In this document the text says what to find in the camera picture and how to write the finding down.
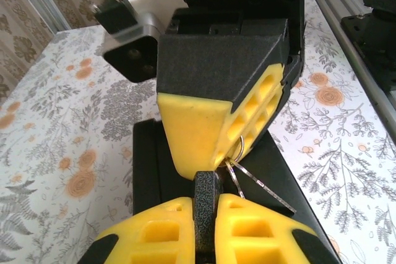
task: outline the floral tablecloth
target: floral tablecloth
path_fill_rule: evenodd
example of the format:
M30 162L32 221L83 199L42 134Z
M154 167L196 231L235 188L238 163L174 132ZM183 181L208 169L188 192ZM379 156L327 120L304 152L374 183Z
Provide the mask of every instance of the floral tablecloth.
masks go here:
M270 128L345 263L396 263L396 147L315 0L306 68ZM155 81L100 56L101 27L58 33L0 110L0 262L76 263L132 213L132 126Z

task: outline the black platform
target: black platform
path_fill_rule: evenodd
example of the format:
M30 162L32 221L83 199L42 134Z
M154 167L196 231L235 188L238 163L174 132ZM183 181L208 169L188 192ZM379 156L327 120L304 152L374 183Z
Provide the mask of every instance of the black platform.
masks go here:
M329 239L313 213L275 142L267 132L241 164L270 189L293 206L293 215L276 199L243 173L236 171L246 198L311 227L329 251L335 253ZM237 194L225 169L224 192ZM134 214L178 197L193 197L194 183L175 170L161 122L147 120L134 126L133 210Z

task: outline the yellow foam pad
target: yellow foam pad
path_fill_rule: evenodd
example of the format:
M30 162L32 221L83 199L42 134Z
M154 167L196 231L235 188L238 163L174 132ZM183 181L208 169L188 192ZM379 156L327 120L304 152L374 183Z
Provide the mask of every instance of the yellow foam pad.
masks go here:
M119 239L105 264L195 264L191 198L143 211L101 233Z
M193 180L197 171L216 170L226 156L238 155L241 135L242 158L249 153L279 104L282 78L281 64L268 66L233 113L229 101L159 93L158 107L178 173Z
M309 264L292 230L315 232L276 211L232 194L220 196L215 229L217 264Z

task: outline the honeycomb cutout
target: honeycomb cutout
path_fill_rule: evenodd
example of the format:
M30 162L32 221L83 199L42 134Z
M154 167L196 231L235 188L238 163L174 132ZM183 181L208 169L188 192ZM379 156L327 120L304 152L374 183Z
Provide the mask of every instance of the honeycomb cutout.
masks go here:
M292 230L314 231L232 194L220 196L215 229L217 264L309 264Z
M99 235L119 239L106 264L195 264L191 198L143 211Z
M232 102L158 94L158 107L178 173L193 180L197 171L213 171L228 156L235 158L242 135L242 158L277 109L282 96L283 66L273 64L231 113Z

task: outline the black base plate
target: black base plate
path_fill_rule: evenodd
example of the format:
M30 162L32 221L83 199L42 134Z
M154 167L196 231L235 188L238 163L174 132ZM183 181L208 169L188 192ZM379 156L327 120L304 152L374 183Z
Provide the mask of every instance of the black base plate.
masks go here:
M341 26L378 86L384 92L396 90L396 61L389 59L385 54L368 51L362 42L370 18L371 14L345 17L341 20Z
M254 181L236 169L235 172L239 183L248 200L287 215L311 227L328 250L339 259L268 132L262 136L254 149L242 160L241 165L290 203L297 212L293 215ZM231 177L227 174L223 176L225 176L224 192L237 195L238 193ZM181 177L174 168L162 122L147 120L135 124L133 159L134 214L178 197L193 196L194 183Z

